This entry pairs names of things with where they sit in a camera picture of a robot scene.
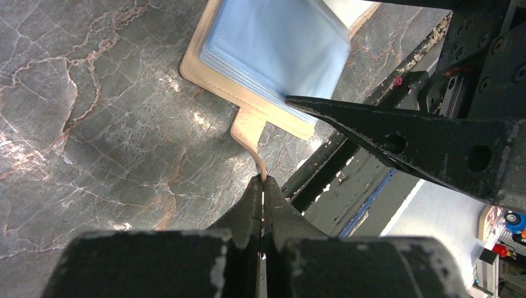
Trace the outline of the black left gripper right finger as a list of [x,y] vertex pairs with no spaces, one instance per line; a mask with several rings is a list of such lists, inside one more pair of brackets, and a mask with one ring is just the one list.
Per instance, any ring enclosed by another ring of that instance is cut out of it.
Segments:
[[430,237],[330,237],[263,183],[269,297],[467,297],[450,252]]

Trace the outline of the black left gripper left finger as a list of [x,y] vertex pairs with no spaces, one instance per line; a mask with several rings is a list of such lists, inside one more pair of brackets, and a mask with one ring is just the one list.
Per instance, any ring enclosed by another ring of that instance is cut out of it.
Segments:
[[67,246],[44,297],[256,297],[262,179],[204,230],[86,232]]

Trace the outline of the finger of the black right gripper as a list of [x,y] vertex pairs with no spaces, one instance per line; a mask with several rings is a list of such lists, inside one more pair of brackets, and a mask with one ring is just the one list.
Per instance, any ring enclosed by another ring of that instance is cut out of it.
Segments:
[[387,166],[525,212],[523,119],[451,119],[304,96],[285,103],[332,125]]

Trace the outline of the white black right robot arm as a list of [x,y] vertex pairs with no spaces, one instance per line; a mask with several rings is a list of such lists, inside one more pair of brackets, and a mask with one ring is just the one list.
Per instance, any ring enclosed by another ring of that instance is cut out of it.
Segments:
[[315,97],[285,103],[385,165],[525,212],[525,2],[411,1],[452,18],[435,73],[410,111]]

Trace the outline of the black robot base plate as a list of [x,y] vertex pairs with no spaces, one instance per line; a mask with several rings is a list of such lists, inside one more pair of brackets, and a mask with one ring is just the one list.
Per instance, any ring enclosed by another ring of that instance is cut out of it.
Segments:
[[[449,11],[382,4],[352,34],[338,101],[419,110],[414,91],[433,73]],[[286,199],[331,236],[348,237],[395,171],[331,130],[282,186]]]

